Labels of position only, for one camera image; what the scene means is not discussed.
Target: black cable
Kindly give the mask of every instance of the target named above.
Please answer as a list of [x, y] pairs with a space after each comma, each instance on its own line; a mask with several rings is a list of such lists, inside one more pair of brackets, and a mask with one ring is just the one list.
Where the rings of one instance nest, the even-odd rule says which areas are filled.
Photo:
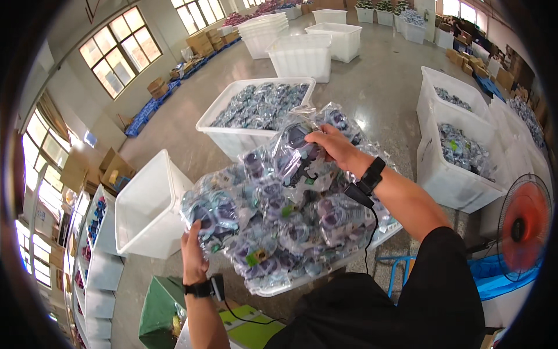
[[378, 216], [376, 215], [376, 211], [374, 211], [373, 208], [371, 208], [371, 210], [372, 213], [374, 213], [374, 218], [376, 219], [376, 226], [374, 227], [374, 230], [372, 231], [372, 235], [370, 235], [370, 240], [368, 240], [368, 244], [364, 249], [364, 265], [366, 266], [366, 274], [368, 274], [368, 263], [366, 262], [366, 259], [368, 258], [368, 247], [372, 243], [372, 238], [374, 237], [374, 233], [376, 233], [376, 229], [378, 229]]
[[241, 319], [241, 318], [239, 318], [238, 316], [234, 315], [233, 311], [232, 311], [232, 310], [230, 309], [230, 307], [229, 307], [229, 304], [227, 304], [227, 300], [226, 300], [226, 299], [223, 299], [223, 302], [224, 302], [225, 305], [227, 306], [227, 309], [229, 309], [229, 311], [230, 311], [230, 313], [231, 313], [232, 316], [234, 316], [234, 317], [236, 317], [237, 319], [242, 320], [242, 321], [244, 321], [244, 322], [257, 323], [257, 324], [259, 324], [259, 325], [269, 325], [270, 323], [272, 323], [272, 322], [274, 322], [274, 321], [279, 321], [279, 320], [285, 320], [285, 321], [287, 321], [287, 319], [283, 319], [283, 318], [273, 319], [273, 320], [271, 320], [271, 321], [269, 321], [269, 322], [257, 322], [257, 321], [252, 321], [252, 320], [244, 320], [244, 319]]

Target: polished floor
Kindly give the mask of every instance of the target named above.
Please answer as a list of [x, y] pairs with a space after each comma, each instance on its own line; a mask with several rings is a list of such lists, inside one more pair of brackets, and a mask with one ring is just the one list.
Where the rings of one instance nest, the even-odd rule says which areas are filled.
[[[360, 56], [348, 64], [331, 63], [328, 84], [318, 84], [312, 95], [317, 107], [333, 101], [354, 117], [371, 140], [380, 142], [391, 154], [400, 172], [416, 179], [416, 150], [421, 139], [415, 112], [422, 82], [421, 66], [441, 70], [478, 88], [474, 79], [445, 57], [445, 50], [430, 42], [418, 45], [406, 41], [392, 27], [358, 23], [356, 13], [349, 11], [348, 24], [362, 26]], [[292, 34], [304, 33], [315, 24], [312, 14], [290, 21]], [[213, 58], [182, 86], [157, 111], [136, 139], [121, 148], [122, 156], [140, 169], [161, 149], [167, 149], [171, 160], [192, 181], [230, 164], [219, 147], [195, 124], [223, 89], [235, 80], [276, 77], [270, 59], [252, 60], [240, 42]], [[444, 208], [455, 230], [467, 240], [478, 229], [479, 217]], [[374, 256], [416, 253], [419, 244], [406, 231], [401, 231], [368, 256], [370, 274], [387, 289], [391, 266], [376, 264]], [[396, 275], [393, 298], [401, 290], [402, 265]], [[272, 298], [251, 296], [224, 257], [215, 255], [210, 271], [225, 276], [227, 297], [250, 304], [270, 317], [287, 318], [294, 302], [311, 290], [305, 285]], [[348, 271], [364, 272], [363, 259], [348, 266]], [[143, 348], [137, 338], [143, 300], [154, 275], [182, 275], [180, 253], [167, 260], [131, 255], [126, 260], [112, 321], [112, 347]]]

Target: blue chair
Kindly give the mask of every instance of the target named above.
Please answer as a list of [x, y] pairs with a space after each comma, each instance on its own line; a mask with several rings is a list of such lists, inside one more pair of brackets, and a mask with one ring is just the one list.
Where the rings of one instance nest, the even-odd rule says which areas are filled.
[[387, 296], [391, 298], [391, 292], [393, 291], [393, 281], [395, 279], [395, 269], [397, 263], [400, 261], [405, 261], [405, 273], [403, 275], [403, 286], [407, 282], [409, 276], [409, 267], [411, 265], [411, 260], [416, 259], [417, 256], [389, 256], [389, 257], [376, 257], [377, 261], [393, 260], [393, 266], [391, 267], [391, 278], [389, 279], [389, 288], [387, 290]]

